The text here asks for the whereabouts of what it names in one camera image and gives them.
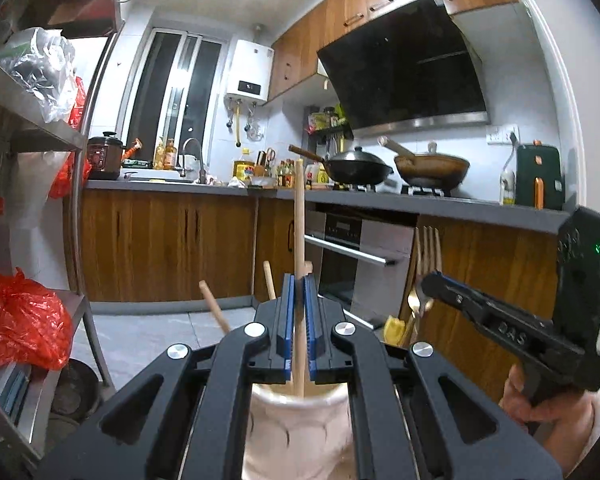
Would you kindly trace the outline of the right hand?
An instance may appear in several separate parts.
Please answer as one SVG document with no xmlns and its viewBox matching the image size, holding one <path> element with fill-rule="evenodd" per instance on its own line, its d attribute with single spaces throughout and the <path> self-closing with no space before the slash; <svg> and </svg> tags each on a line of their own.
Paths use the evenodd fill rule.
<svg viewBox="0 0 600 480">
<path fill-rule="evenodd" d="M 520 365 L 509 370 L 500 408 L 516 422 L 552 422 L 556 429 L 588 431 L 594 420 L 594 394 L 564 392 L 542 401 L 537 406 L 522 394 L 526 376 Z"/>
</svg>

